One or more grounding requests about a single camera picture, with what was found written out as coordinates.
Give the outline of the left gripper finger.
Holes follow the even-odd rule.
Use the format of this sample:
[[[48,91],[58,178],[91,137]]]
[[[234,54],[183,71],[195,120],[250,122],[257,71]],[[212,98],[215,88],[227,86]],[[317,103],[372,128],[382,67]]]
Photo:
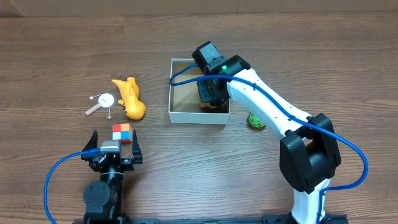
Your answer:
[[[133,155],[133,163],[134,164],[142,164],[143,156],[141,149],[139,147],[139,143],[137,141],[136,130],[134,129],[132,132],[132,155]]]
[[[88,141],[88,143],[86,144],[86,146],[83,148],[83,152],[87,152],[91,149],[95,149],[98,146],[98,132],[97,130],[94,130],[90,140]],[[89,161],[91,158],[90,154],[82,154],[81,155],[81,159],[84,161]]]

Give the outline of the colourful puzzle cube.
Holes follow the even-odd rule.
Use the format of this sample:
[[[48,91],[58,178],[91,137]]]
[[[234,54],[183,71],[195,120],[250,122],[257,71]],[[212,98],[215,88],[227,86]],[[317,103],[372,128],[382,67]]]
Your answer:
[[[132,143],[132,128],[129,123],[112,125],[112,139],[123,144]]]

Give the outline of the yellow rubber whale toy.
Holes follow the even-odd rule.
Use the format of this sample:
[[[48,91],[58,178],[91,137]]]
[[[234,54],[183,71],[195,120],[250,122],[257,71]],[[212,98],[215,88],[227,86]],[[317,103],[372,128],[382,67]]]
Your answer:
[[[127,77],[126,81],[111,80],[119,89],[121,99],[118,103],[123,106],[125,115],[133,120],[140,120],[146,113],[146,106],[139,100],[140,90],[134,77]]]

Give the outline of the white wooden rattle drum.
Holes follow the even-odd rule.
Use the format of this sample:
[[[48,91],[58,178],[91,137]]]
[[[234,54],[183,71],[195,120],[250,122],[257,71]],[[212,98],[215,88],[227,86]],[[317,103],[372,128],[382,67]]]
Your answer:
[[[87,116],[93,114],[94,112],[98,111],[100,108],[108,109],[107,119],[110,120],[111,116],[111,107],[114,105],[114,96],[110,93],[103,93],[100,95],[90,96],[90,100],[94,100],[95,98],[98,99],[97,104],[92,106],[90,109],[85,111]]]

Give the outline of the green number ball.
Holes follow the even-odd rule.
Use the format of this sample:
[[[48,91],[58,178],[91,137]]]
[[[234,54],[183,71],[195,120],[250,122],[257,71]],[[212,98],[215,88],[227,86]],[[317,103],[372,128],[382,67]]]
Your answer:
[[[252,112],[249,113],[248,123],[250,126],[256,129],[262,129],[266,127],[266,125]]]

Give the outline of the brown plush capybara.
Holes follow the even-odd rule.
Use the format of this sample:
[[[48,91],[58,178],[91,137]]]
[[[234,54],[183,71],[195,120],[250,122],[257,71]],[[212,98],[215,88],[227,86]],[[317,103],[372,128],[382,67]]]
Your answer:
[[[204,113],[229,113],[228,105],[201,105],[200,108]]]

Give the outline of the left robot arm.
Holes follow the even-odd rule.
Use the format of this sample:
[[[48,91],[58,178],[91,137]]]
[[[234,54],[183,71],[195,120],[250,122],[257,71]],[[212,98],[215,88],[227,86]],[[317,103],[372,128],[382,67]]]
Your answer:
[[[142,164],[142,152],[137,142],[136,132],[132,132],[132,157],[121,157],[121,143],[117,140],[104,141],[98,147],[98,132],[82,150],[81,159],[88,162],[99,180],[88,184],[83,191],[86,205],[84,223],[132,223],[122,212],[124,173],[134,170],[135,164]]]

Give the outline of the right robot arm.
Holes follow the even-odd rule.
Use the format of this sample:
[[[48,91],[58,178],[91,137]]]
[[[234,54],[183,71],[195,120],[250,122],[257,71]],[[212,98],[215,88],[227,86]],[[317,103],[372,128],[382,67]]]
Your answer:
[[[312,116],[285,101],[269,88],[243,58],[222,56],[206,42],[192,58],[204,74],[198,89],[202,102],[219,106],[232,99],[253,112],[279,140],[279,167],[294,189],[292,223],[326,223],[323,208],[327,187],[341,164],[336,139],[307,124],[333,132],[330,119],[324,114]]]

